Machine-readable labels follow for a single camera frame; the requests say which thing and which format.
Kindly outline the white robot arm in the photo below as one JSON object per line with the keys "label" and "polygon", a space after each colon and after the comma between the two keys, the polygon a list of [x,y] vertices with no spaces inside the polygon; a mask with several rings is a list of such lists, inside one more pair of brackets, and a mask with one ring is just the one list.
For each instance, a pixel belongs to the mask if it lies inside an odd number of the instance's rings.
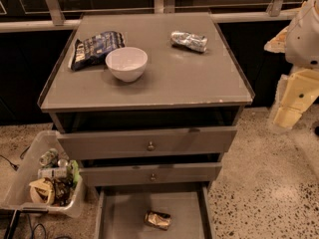
{"label": "white robot arm", "polygon": [[293,128],[319,97],[319,0],[307,0],[290,24],[268,41],[264,50],[283,53],[292,73],[277,87],[279,107],[273,123]]}

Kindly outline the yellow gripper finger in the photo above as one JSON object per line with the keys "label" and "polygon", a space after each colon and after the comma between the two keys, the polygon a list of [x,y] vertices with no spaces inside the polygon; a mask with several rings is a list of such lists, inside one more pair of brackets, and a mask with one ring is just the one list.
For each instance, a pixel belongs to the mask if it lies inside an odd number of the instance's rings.
{"label": "yellow gripper finger", "polygon": [[283,128],[293,128],[318,97],[319,71],[301,69],[294,72],[287,78],[273,123]]}
{"label": "yellow gripper finger", "polygon": [[275,37],[264,45],[264,50],[270,53],[285,53],[285,43],[288,28],[283,28]]}

